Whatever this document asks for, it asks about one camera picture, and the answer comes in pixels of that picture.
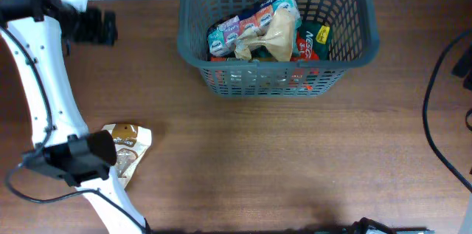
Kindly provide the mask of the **beige brown snack pouch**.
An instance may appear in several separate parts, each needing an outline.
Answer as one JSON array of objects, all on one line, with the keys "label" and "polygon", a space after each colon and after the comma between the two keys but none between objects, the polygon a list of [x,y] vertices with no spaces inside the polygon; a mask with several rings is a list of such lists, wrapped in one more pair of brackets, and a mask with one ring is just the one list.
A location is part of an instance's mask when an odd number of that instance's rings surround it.
[{"label": "beige brown snack pouch", "polygon": [[117,151],[117,163],[114,165],[120,184],[126,187],[152,144],[150,129],[129,123],[112,123],[104,125],[113,138]]}]

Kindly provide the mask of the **orange spaghetti packet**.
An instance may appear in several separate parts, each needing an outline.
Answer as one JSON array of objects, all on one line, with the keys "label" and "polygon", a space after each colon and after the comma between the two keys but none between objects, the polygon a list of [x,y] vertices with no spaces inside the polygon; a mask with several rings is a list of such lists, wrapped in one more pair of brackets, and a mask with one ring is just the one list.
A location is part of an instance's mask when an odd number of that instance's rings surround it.
[{"label": "orange spaghetti packet", "polygon": [[313,90],[313,80],[319,75],[319,68],[297,68],[290,69],[233,69],[229,71],[215,70],[215,75],[209,70],[204,70],[207,82],[213,89],[219,85],[223,94],[228,94],[229,89],[233,94],[253,95],[268,94],[275,91],[281,94],[286,91],[311,92]]}]

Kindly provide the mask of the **blue Kleenex tissue pack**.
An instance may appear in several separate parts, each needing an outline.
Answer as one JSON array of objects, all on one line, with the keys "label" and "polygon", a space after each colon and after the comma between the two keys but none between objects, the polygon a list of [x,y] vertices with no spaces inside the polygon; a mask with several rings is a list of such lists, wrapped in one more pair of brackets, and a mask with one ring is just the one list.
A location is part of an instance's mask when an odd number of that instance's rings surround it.
[{"label": "blue Kleenex tissue pack", "polygon": [[230,54],[235,48],[235,39],[247,29],[254,30],[258,35],[265,35],[278,8],[284,8],[294,16],[296,29],[301,26],[302,19],[296,0],[259,0],[240,13],[214,23],[207,30],[209,53],[215,57]]}]

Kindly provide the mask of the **beige paper pouch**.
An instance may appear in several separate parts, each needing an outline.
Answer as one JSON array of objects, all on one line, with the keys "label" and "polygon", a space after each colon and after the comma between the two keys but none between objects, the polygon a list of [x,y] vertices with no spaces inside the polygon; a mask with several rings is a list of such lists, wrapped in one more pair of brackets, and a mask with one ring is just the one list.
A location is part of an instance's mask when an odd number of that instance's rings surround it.
[{"label": "beige paper pouch", "polygon": [[258,35],[248,28],[235,40],[235,57],[251,60],[251,51],[265,47],[279,62],[289,62],[293,52],[295,18],[285,8],[276,9],[265,35]]}]

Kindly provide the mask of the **green Nescafe coffee bag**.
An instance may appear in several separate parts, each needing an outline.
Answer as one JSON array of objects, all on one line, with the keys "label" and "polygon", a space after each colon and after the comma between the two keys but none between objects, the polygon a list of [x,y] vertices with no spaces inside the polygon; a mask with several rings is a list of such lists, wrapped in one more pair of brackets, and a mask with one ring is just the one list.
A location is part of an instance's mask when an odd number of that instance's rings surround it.
[{"label": "green Nescafe coffee bag", "polygon": [[302,22],[296,30],[291,61],[328,61],[331,40],[332,32],[329,26]]}]

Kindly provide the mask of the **grey plastic shopping basket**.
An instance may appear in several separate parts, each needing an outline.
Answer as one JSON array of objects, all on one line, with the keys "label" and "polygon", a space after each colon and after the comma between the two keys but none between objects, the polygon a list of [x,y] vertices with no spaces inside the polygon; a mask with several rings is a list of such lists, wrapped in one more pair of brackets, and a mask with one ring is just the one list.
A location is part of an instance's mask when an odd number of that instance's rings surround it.
[{"label": "grey plastic shopping basket", "polygon": [[[296,0],[302,21],[327,25],[331,28],[328,61],[222,61],[212,62],[207,45],[207,30],[221,19],[239,13],[259,0],[180,0],[178,52],[192,66],[200,70],[209,89],[220,96],[317,96],[325,93],[342,75],[352,68],[362,67],[378,53],[378,35],[375,9],[372,0]],[[215,70],[233,69],[290,69],[319,68],[318,77],[313,80],[311,92],[286,91],[276,94],[236,95],[229,89],[223,94],[218,84],[213,89],[207,82],[204,70],[215,75]]]}]

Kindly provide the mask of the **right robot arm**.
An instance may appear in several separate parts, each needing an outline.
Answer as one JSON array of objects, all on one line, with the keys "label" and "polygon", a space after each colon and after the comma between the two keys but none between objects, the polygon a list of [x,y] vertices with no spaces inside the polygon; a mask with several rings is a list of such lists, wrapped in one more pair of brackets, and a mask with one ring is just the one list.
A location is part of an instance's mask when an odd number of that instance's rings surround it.
[{"label": "right robot arm", "polygon": [[434,230],[415,229],[415,228],[400,228],[395,229],[387,227],[378,221],[370,218],[362,218],[355,221],[347,228],[347,234],[435,234]]}]

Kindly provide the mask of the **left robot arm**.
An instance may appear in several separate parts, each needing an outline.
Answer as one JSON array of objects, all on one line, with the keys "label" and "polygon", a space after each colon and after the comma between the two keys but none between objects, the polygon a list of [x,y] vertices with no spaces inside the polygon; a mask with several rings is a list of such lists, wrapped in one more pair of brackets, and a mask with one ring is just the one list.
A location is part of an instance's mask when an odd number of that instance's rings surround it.
[{"label": "left robot arm", "polygon": [[73,42],[111,46],[116,15],[89,0],[1,0],[1,38],[29,106],[33,149],[18,169],[64,181],[84,196],[110,233],[149,233],[119,182],[111,134],[91,133],[72,94],[64,56]]}]

